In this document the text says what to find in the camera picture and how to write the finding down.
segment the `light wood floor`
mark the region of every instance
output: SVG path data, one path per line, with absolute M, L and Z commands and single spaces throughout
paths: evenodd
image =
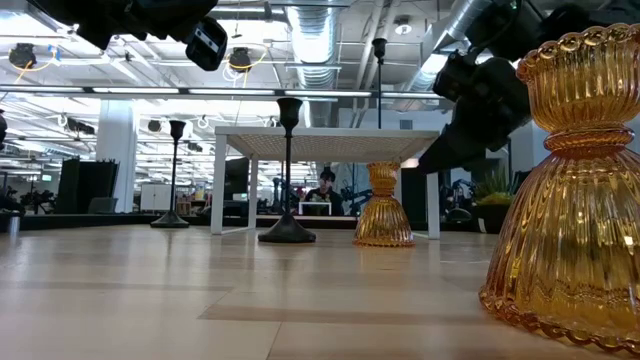
M 592 359 L 506 326 L 477 299 L 495 236 L 415 249 L 258 244 L 123 226 L 0 236 L 6 360 Z

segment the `desk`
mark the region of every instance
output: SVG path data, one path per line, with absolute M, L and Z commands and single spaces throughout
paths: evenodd
M 371 163 L 376 161 L 403 162 L 431 145 L 440 133 L 417 130 L 369 130 L 351 128 L 295 128 L 291 143 L 292 161 Z M 249 189 L 249 226 L 255 229 L 258 209 L 258 161 L 284 161 L 284 128 L 216 126 L 216 148 L 227 145 L 251 160 Z M 226 151 L 216 151 L 215 179 L 224 179 Z M 402 181 L 398 171 L 395 197 L 402 201 Z M 214 181 L 213 198 L 224 197 L 224 181 Z M 427 222 L 429 238 L 440 238 L 440 209 L 438 174 L 427 176 Z M 222 230 L 223 202 L 211 205 L 211 233 L 226 234 Z
M 309 205 L 309 206 L 328 206 L 329 207 L 329 216 L 331 216 L 331 203 L 329 202 L 319 202 L 319 201 L 300 201 L 298 203 L 298 214 L 303 215 L 302 214 L 302 206 L 303 205 Z

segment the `ceiling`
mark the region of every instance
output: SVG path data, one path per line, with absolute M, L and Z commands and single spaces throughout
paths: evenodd
M 274 11 L 282 11 L 279 4 L 287 1 L 271 1 Z M 372 23 L 374 1 L 346 1 L 351 6 L 341 8 L 337 26 L 337 57 L 334 66 L 339 69 L 336 89 L 358 89 L 356 79 L 361 65 L 361 55 L 368 44 L 364 39 L 370 31 L 382 31 L 384 21 Z M 393 30 L 387 36 L 388 46 L 383 85 L 392 87 L 408 81 L 423 66 L 421 43 L 428 24 L 445 19 L 453 1 L 426 0 L 402 1 L 397 16 L 408 16 L 412 30 L 398 35 Z M 543 10 L 559 5 L 550 0 L 534 1 Z M 584 1 L 580 4 L 597 7 L 601 1 Z M 261 1 L 220 1 L 219 9 L 261 6 Z M 388 8 L 383 9 L 385 19 Z M 246 74 L 225 68 L 216 72 L 205 72 L 191 63 L 184 55 L 185 45 L 171 39 L 160 40 L 149 37 L 141 42 L 133 36 L 112 38 L 105 52 L 75 35 L 74 29 L 55 22 L 46 15 L 29 7 L 20 0 L 8 1 L 0 9 L 0 83 L 25 85 L 74 85 L 74 86 L 162 86 L 162 87 L 246 87 L 246 88 L 297 88 L 299 87 L 296 58 L 292 48 L 292 31 L 284 22 L 221 20 L 220 24 L 229 34 L 228 49 L 247 47 L 255 64 Z M 22 73 L 8 61 L 8 54 L 16 43 L 32 43 L 37 56 L 36 69 L 40 71 Z M 444 56 L 431 61 L 433 73 L 443 64 Z M 10 128 L 9 136 L 51 138 L 37 142 L 13 141 L 2 154 L 0 171 L 19 171 L 29 168 L 59 168 L 62 158 L 77 155 L 90 159 L 95 154 L 95 141 L 64 142 L 55 139 L 75 137 L 60 126 L 64 123 L 61 114 L 82 121 L 99 131 L 100 113 L 98 98 L 38 97 L 29 94 L 9 93 L 0 105 L 6 110 L 5 118 Z M 180 119 L 193 124 L 191 139 L 207 140 L 213 137 L 213 128 L 220 125 L 271 126 L 278 116 L 278 107 L 272 100 L 256 101 L 228 98 L 224 100 L 134 100 L 140 114 L 140 141 L 138 145 L 139 182 L 145 179 L 160 179 L 159 174 L 170 171 L 171 145 L 166 143 L 168 132 L 150 132 L 151 120 L 166 121 Z M 179 169 L 184 182 L 212 180 L 212 163 L 215 146 L 203 143 L 203 152 L 193 152 L 181 146 L 184 160 Z M 27 162 L 26 157 L 37 161 Z M 152 161 L 153 166 L 145 164 Z M 279 173 L 278 164 L 261 164 L 261 185 L 270 184 L 270 178 Z M 314 165 L 296 165 L 294 179 L 314 182 Z

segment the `white column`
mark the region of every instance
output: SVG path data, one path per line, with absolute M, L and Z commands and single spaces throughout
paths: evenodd
M 258 215 L 258 159 L 251 158 L 251 179 L 249 184 L 249 229 L 256 228 Z
M 396 188 L 393 197 L 402 205 L 402 169 L 396 171 Z
M 116 212 L 133 210 L 138 126 L 139 118 L 133 109 L 133 101 L 102 100 L 96 160 L 114 159 L 120 165 L 113 193 L 113 197 L 118 199 Z
M 427 224 L 429 239 L 440 239 L 440 193 L 438 173 L 427 175 Z
M 222 235 L 224 209 L 224 173 L 227 157 L 227 135 L 216 135 L 216 153 L 213 163 L 213 199 L 211 199 L 211 233 Z

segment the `ribbed glass vase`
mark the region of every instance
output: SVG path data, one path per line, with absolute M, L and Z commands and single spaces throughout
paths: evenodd
M 393 197 L 400 164 L 381 161 L 368 164 L 367 168 L 373 197 L 358 221 L 353 243 L 359 246 L 414 246 L 407 215 Z
M 640 354 L 640 26 L 593 27 L 519 64 L 551 155 L 518 192 L 480 291 L 498 318 Z

